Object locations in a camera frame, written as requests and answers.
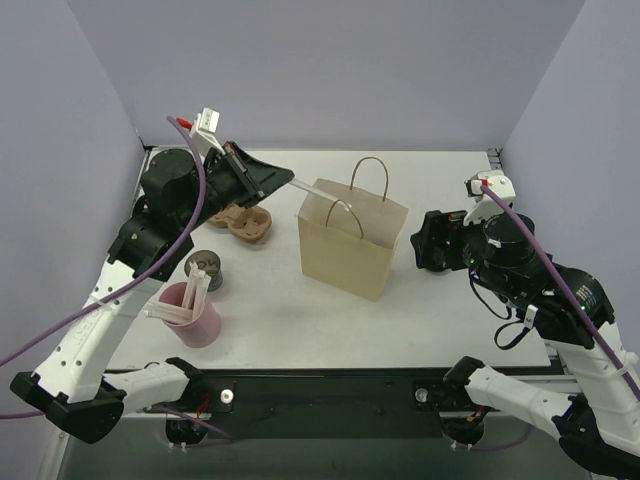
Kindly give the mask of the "brown cardboard cup carrier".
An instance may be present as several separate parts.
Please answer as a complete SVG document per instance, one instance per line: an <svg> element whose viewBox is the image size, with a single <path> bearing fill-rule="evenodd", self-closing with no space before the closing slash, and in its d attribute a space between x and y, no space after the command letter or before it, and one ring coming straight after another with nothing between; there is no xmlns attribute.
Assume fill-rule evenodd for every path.
<svg viewBox="0 0 640 480"><path fill-rule="evenodd" d="M226 228L241 241L255 244L260 242L272 226L271 214L264 208L245 208L231 205L212 216L208 222L217 228Z"/></svg>

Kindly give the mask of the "white straw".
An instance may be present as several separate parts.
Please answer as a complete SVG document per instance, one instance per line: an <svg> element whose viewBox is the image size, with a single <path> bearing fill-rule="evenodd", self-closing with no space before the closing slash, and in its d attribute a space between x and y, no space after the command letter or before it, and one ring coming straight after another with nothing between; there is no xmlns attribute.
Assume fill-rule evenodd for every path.
<svg viewBox="0 0 640 480"><path fill-rule="evenodd" d="M313 187L312 185L309 185L309 184L307 184L307 183L305 183L305 182L303 182L303 181L301 181L301 180L299 180L297 178L293 178L289 182L289 184L292 187L298 188L298 189L303 190L303 191L305 191L305 192L307 192L307 193L309 193L311 195L315 195L315 196L317 196L319 198L323 198L323 199L328 200L328 201L330 201L332 203L341 203L345 210L350 210L352 208L352 206L349 203L347 203L347 202L335 197L334 195L331 195L331 194L326 193L326 192L324 192L324 191L322 191L322 190L320 190L320 189L318 189L316 187Z"/></svg>

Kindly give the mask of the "beige paper bag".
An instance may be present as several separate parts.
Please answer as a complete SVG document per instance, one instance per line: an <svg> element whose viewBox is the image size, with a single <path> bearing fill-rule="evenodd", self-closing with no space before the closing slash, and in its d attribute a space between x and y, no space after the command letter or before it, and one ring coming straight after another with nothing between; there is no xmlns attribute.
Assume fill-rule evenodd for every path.
<svg viewBox="0 0 640 480"><path fill-rule="evenodd" d="M302 273L328 285L376 301L391 269L409 209L388 196L384 168L380 195L355 185L318 179L297 215Z"/></svg>

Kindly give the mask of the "dark plastic cup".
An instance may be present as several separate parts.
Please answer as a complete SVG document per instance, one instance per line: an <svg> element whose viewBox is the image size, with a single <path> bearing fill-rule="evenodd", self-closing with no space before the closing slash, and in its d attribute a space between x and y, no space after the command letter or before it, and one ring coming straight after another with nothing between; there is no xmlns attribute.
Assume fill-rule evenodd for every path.
<svg viewBox="0 0 640 480"><path fill-rule="evenodd" d="M192 253L185 261L184 271L190 274L191 266L195 264L199 270L204 271L209 277L209 292L218 290L223 283L220 257L211 250L198 250Z"/></svg>

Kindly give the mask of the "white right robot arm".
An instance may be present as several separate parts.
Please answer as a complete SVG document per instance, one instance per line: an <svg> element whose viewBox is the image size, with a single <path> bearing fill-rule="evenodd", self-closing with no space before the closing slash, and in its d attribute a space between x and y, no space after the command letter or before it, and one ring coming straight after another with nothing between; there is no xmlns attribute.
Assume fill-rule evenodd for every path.
<svg viewBox="0 0 640 480"><path fill-rule="evenodd" d="M504 304L515 348L536 332L554 349L580 390L556 393L465 356L444 376L443 394L457 408L507 413L557 441L583 469L616 479L639 476L639 377L622 345L614 309L590 274L553 262L535 244L531 219L512 210L476 224L465 211L426 213L410 242L418 268L464 270L472 289Z"/></svg>

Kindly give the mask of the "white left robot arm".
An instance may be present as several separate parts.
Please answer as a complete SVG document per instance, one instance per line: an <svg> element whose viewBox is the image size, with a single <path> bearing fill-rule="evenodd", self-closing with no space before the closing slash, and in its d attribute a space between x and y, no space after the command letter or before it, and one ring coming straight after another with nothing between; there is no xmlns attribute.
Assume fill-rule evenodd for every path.
<svg viewBox="0 0 640 480"><path fill-rule="evenodd" d="M193 248L191 230L232 204L257 205L294 177L233 142L204 158L182 149L154 156L141 176L143 194L108 250L96 300L43 363L16 374L11 391L87 444L130 412L165 403L182 411L199 406L203 374L178 357L124 374L106 368L145 304Z"/></svg>

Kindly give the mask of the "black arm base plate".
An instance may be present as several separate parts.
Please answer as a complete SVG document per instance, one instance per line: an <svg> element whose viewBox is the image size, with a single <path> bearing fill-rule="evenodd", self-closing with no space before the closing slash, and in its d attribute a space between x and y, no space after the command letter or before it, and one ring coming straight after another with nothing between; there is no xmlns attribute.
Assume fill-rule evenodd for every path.
<svg viewBox="0 0 640 480"><path fill-rule="evenodd" d="M443 368L206 370L171 403L236 440L421 439L477 410Z"/></svg>

